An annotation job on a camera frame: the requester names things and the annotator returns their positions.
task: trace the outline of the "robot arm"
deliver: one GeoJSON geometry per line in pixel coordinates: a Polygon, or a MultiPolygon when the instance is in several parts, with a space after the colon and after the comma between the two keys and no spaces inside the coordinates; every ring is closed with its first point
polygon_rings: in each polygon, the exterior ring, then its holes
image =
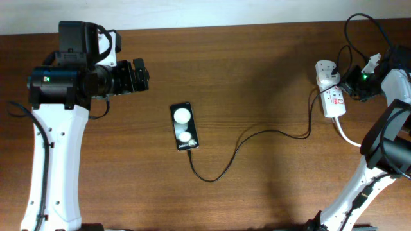
{"type": "MultiPolygon", "coordinates": [[[[52,145],[49,149],[46,217],[40,230],[78,230],[82,224],[78,205],[80,147],[89,111],[78,105],[66,110],[63,104],[41,104],[33,115],[45,128],[52,145]]],[[[44,142],[37,127],[34,136],[30,197],[21,230],[34,230],[40,210],[44,142]]]]}
{"type": "Polygon", "coordinates": [[[387,124],[388,119],[395,113],[410,107],[411,83],[407,77],[404,70],[391,69],[383,78],[381,89],[389,107],[365,136],[361,145],[363,156],[354,176],[333,204],[317,215],[318,225],[313,230],[352,230],[373,199],[399,177],[388,161],[394,162],[402,171],[410,167],[411,142],[397,137],[410,112],[399,114],[387,124]],[[384,126],[387,127],[384,133],[386,157],[380,148],[380,135],[384,126]]]}
{"type": "Polygon", "coordinates": [[[78,204],[82,137],[88,119],[95,118],[89,116],[91,99],[148,90],[150,77],[142,59],[133,60],[134,70],[129,61],[116,60],[121,37],[114,30],[60,22],[59,36],[60,51],[47,65],[34,68],[28,82],[32,114],[50,145],[47,167],[45,142],[35,126],[30,197],[21,230],[103,230],[100,224],[82,224],[78,204]],[[53,59],[57,66],[51,66],[53,59]]]}

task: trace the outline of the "wood grain surface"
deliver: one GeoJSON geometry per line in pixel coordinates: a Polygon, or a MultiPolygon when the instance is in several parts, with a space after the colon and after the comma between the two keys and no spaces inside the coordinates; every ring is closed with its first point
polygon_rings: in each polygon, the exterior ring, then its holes
{"type": "MultiPolygon", "coordinates": [[[[411,46],[411,20],[381,22],[394,43],[411,46]]],[[[150,90],[111,99],[110,113],[89,121],[80,164],[83,223],[134,230],[247,230],[305,223],[338,196],[359,164],[315,103],[313,133],[297,141],[274,133],[251,139],[217,183],[191,172],[175,146],[169,106],[193,105],[200,148],[197,171],[220,174],[239,140],[267,128],[290,134],[308,127],[315,63],[336,60],[344,22],[120,31],[119,60],[144,58],[150,90]]],[[[387,44],[367,21],[349,34],[367,55],[387,44]]],[[[7,100],[28,104],[27,77],[58,48],[57,34],[0,37],[0,230],[18,230],[28,202],[33,125],[7,116],[7,100]]],[[[343,54],[341,66],[347,66],[343,54]]],[[[354,62],[362,59],[354,54],[354,62]]],[[[386,108],[346,97],[345,133],[360,142],[386,108]]],[[[92,114],[105,109],[92,102],[92,114]]],[[[358,220],[380,230],[409,230],[411,184],[400,179],[358,220]]]]}

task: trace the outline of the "white power cable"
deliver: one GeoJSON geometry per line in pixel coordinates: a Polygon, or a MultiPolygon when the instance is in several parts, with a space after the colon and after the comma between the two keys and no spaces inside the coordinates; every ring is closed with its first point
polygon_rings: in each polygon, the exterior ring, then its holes
{"type": "Polygon", "coordinates": [[[338,131],[340,132],[341,136],[350,144],[357,146],[357,147],[361,147],[361,144],[355,143],[354,141],[352,141],[351,139],[348,139],[348,137],[344,134],[344,132],[342,131],[341,128],[341,124],[340,121],[338,120],[338,117],[334,117],[334,121],[335,124],[337,125],[338,131]]]}

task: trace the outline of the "smartphone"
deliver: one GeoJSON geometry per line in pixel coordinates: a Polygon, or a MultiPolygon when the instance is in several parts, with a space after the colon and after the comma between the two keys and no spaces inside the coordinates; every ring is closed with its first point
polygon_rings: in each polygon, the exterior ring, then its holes
{"type": "Polygon", "coordinates": [[[193,118],[191,103],[177,103],[170,106],[177,150],[189,150],[200,146],[193,118]]]}

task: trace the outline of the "white power strip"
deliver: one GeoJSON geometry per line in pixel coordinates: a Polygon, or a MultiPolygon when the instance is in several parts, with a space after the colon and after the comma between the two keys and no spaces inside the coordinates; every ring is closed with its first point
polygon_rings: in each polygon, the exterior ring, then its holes
{"type": "MultiPolygon", "coordinates": [[[[321,60],[315,64],[317,84],[319,85],[320,92],[339,83],[340,73],[331,74],[334,68],[335,63],[332,61],[321,60]]],[[[346,113],[344,97],[342,96],[341,89],[337,86],[322,93],[321,102],[324,115],[327,118],[342,116],[346,113]]]]}

